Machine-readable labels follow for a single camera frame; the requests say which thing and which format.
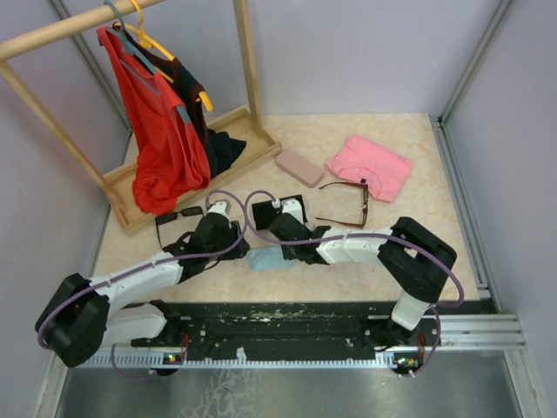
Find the black glasses case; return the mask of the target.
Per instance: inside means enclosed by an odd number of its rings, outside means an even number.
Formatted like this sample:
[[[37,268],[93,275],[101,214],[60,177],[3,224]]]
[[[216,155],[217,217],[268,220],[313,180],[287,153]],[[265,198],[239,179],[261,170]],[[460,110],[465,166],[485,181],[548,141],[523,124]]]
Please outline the black glasses case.
[[[305,211],[305,202],[301,194],[287,196],[279,199],[280,204],[275,206],[272,200],[252,204],[252,214],[258,231],[268,230],[272,222],[282,213],[281,203],[286,199],[296,199],[304,209],[304,221],[308,221]]]

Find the light blue cleaning cloth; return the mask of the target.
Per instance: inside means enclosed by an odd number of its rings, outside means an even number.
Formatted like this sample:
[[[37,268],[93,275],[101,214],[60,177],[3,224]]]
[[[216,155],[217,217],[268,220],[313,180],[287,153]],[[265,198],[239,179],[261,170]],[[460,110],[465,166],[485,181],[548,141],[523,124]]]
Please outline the light blue cleaning cloth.
[[[280,246],[253,248],[247,253],[250,269],[254,272],[292,268],[296,260],[286,260]]]

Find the tortoiseshell brown sunglasses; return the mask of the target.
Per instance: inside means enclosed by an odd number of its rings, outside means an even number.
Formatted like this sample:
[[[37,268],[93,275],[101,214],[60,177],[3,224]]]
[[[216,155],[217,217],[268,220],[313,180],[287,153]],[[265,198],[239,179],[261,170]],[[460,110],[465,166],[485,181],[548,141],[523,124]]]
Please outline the tortoiseshell brown sunglasses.
[[[361,191],[362,194],[362,205],[361,205],[361,220],[359,222],[346,222],[337,219],[330,219],[330,218],[323,218],[317,217],[316,220],[332,222],[334,224],[345,226],[349,228],[356,228],[362,229],[366,226],[368,213],[369,213],[369,191],[366,183],[352,183],[347,181],[333,181],[327,184],[324,184],[319,187],[319,190],[323,190],[327,187],[334,186],[334,185],[342,185],[346,187],[356,188]]]

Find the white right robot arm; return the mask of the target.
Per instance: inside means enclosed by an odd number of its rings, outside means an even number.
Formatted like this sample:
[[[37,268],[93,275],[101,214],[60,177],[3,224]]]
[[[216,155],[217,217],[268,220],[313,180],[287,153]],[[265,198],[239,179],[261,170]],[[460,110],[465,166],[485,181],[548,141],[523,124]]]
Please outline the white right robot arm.
[[[318,226],[310,230],[289,213],[282,213],[269,231],[288,260],[308,265],[380,263],[402,292],[390,315],[390,337],[401,345],[419,335],[419,321],[440,299],[456,252],[416,220],[400,217],[394,226],[374,231]]]

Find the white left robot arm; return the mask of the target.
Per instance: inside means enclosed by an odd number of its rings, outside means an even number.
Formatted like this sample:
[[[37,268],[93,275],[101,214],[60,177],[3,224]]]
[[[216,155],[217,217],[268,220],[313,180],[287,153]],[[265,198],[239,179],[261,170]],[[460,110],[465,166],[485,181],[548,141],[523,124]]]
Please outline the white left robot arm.
[[[155,339],[169,346],[181,334],[178,314],[161,300],[137,300],[202,273],[212,261],[242,258],[248,249],[237,221],[208,213],[143,264],[89,280],[66,277],[37,320],[38,338],[66,367],[118,343]]]

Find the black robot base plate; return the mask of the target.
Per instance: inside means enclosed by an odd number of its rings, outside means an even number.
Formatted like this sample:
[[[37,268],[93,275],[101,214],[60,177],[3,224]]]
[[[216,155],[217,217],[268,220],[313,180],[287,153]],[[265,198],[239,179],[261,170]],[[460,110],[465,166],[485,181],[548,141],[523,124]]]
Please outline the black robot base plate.
[[[253,366],[341,366],[383,361],[397,374],[420,369],[440,343],[440,322],[421,319],[413,331],[394,323],[392,302],[156,302],[167,323],[133,347],[171,348],[171,368],[234,361]]]

